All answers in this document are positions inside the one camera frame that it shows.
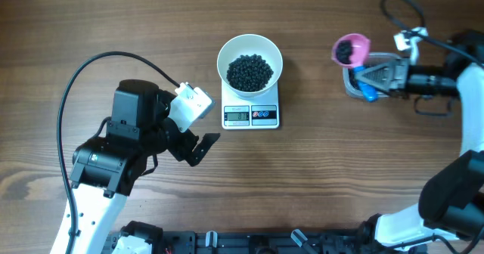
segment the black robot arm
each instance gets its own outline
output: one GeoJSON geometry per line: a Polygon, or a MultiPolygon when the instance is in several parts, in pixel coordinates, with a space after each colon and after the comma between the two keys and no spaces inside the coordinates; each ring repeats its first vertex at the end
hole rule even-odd
{"type": "Polygon", "coordinates": [[[469,150],[423,187],[418,212],[429,228],[472,239],[484,228],[484,153],[469,150]]]}
{"type": "Polygon", "coordinates": [[[136,179],[147,175],[147,158],[168,150],[178,161],[196,166],[220,134],[198,136],[180,132],[168,117],[175,95],[142,80],[123,80],[115,92],[106,137],[94,136],[76,149],[70,179],[73,187],[103,187],[104,196],[130,195],[136,179]]]}

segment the scale display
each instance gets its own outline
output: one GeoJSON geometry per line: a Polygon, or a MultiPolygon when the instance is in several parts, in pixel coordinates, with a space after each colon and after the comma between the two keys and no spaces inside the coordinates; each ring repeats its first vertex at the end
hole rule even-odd
{"type": "Polygon", "coordinates": [[[240,98],[222,84],[224,129],[276,129],[279,127],[278,87],[254,98],[240,98]]]}
{"type": "Polygon", "coordinates": [[[248,113],[227,113],[228,121],[248,121],[248,113]]]}

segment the wooden table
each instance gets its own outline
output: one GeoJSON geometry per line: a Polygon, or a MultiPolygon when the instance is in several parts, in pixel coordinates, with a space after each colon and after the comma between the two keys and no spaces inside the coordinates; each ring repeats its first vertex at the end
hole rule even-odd
{"type": "MultiPolygon", "coordinates": [[[[438,39],[467,27],[484,29],[484,0],[415,1],[438,39]]],[[[219,105],[193,131],[222,133],[196,168],[160,155],[160,167],[136,182],[113,229],[130,220],[167,231],[355,228],[375,213],[416,203],[425,182],[458,156],[460,110],[438,119],[414,114],[411,101],[369,104],[345,94],[341,69],[330,60],[337,38],[364,33],[374,51],[395,51],[392,36],[399,30],[378,4],[0,0],[0,253],[50,250],[66,203],[55,140],[58,104],[74,70],[111,50],[140,54],[175,80],[204,88],[219,105]],[[270,38],[284,56],[278,130],[221,127],[216,57],[243,33],[270,38]]],[[[422,44],[421,54],[422,64],[443,62],[438,48],[422,44]]],[[[73,150],[110,115],[118,82],[131,78],[173,91],[136,60],[90,65],[64,114],[69,170],[73,150]]],[[[447,253],[440,243],[431,250],[447,253]]]]}

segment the black cable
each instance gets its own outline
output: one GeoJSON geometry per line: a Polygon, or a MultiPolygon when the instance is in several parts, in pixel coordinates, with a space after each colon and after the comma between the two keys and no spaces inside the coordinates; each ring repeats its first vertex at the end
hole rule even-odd
{"type": "MultiPolygon", "coordinates": [[[[406,31],[411,36],[417,36],[417,37],[422,38],[424,41],[430,43],[431,45],[438,46],[438,47],[444,48],[446,50],[453,51],[454,53],[460,54],[461,56],[467,58],[468,60],[477,64],[477,66],[484,69],[484,64],[482,64],[482,61],[477,59],[477,57],[474,57],[473,55],[468,54],[466,51],[462,51],[461,49],[458,49],[458,48],[456,48],[452,45],[448,45],[447,43],[441,42],[441,41],[434,39],[432,37],[429,37],[429,36],[421,35],[419,32],[413,31],[410,27],[405,25],[402,21],[398,20],[396,17],[394,17],[393,15],[391,15],[388,12],[388,10],[386,9],[386,2],[387,1],[388,0],[381,0],[380,1],[380,9],[381,9],[383,15],[385,17],[387,17],[390,21],[392,21],[392,23],[394,23],[400,29],[406,31]]],[[[410,5],[415,10],[415,12],[417,12],[417,14],[420,18],[421,27],[426,27],[425,17],[424,17],[424,13],[422,12],[422,9],[412,0],[401,0],[401,1],[403,1],[407,5],[410,5]]]]}
{"type": "MultiPolygon", "coordinates": [[[[380,1],[380,9],[383,15],[385,15],[385,17],[391,20],[392,23],[394,23],[396,26],[400,27],[400,29],[409,30],[410,28],[408,28],[406,24],[404,24],[402,21],[400,21],[399,19],[395,18],[393,15],[388,13],[388,11],[386,10],[386,1],[387,0],[380,1]]],[[[420,18],[420,27],[427,27],[427,23],[425,22],[424,12],[422,11],[422,9],[417,4],[415,4],[412,0],[402,0],[402,1],[404,1],[407,5],[410,5],[415,10],[415,12],[417,12],[418,17],[420,18]]]]}
{"type": "Polygon", "coordinates": [[[151,169],[148,169],[146,171],[144,171],[141,176],[145,176],[145,175],[149,175],[151,174],[152,172],[154,172],[154,170],[158,167],[158,157],[156,154],[153,155],[153,165],[154,167],[151,168],[151,169]]]}
{"type": "Polygon", "coordinates": [[[66,170],[66,163],[64,162],[64,150],[62,148],[62,116],[64,113],[64,107],[67,100],[67,95],[69,94],[70,88],[72,87],[74,81],[76,80],[77,76],[81,73],[81,71],[88,66],[90,63],[94,62],[103,57],[109,56],[124,56],[124,57],[132,57],[136,60],[139,60],[149,67],[155,69],[158,73],[160,73],[163,77],[166,78],[169,82],[171,82],[176,87],[180,85],[173,79],[171,79],[165,72],[163,72],[160,68],[158,68],[155,64],[151,63],[149,60],[146,60],[143,57],[138,56],[137,54],[127,53],[123,51],[109,51],[102,54],[97,54],[94,57],[89,58],[86,60],[73,74],[69,82],[67,83],[66,89],[62,94],[62,99],[60,100],[59,106],[59,113],[57,115],[57,150],[59,153],[59,164],[60,164],[60,172],[62,173],[62,179],[64,181],[64,187],[66,190],[67,200],[69,201],[69,208],[70,208],[70,232],[69,232],[69,243],[67,244],[66,254],[70,254],[72,252],[74,246],[74,240],[76,239],[77,233],[77,211],[76,211],[76,201],[73,196],[72,189],[69,184],[69,178],[67,177],[67,170],[66,170]]]}
{"type": "Polygon", "coordinates": [[[469,254],[482,238],[484,238],[484,226],[481,228],[481,231],[479,231],[479,233],[472,239],[472,241],[470,241],[469,245],[464,250],[462,250],[460,254],[469,254]]]}
{"type": "Polygon", "coordinates": [[[455,248],[444,237],[442,237],[440,235],[436,235],[434,237],[436,238],[436,240],[441,240],[445,244],[445,246],[447,246],[448,250],[451,251],[452,254],[458,254],[459,253],[457,250],[455,250],[455,248]]]}
{"type": "Polygon", "coordinates": [[[426,243],[428,241],[435,241],[435,240],[436,240],[435,236],[432,235],[432,236],[428,236],[428,237],[425,237],[425,238],[422,238],[422,239],[413,240],[411,242],[400,243],[398,245],[388,246],[387,249],[398,249],[398,248],[401,248],[401,247],[413,246],[413,245],[417,245],[419,243],[426,243]]]}
{"type": "Polygon", "coordinates": [[[91,138],[96,138],[99,136],[99,134],[103,131],[104,125],[106,125],[107,121],[111,121],[111,116],[103,119],[103,121],[101,122],[101,125],[99,126],[98,131],[94,135],[92,135],[91,138]]]}

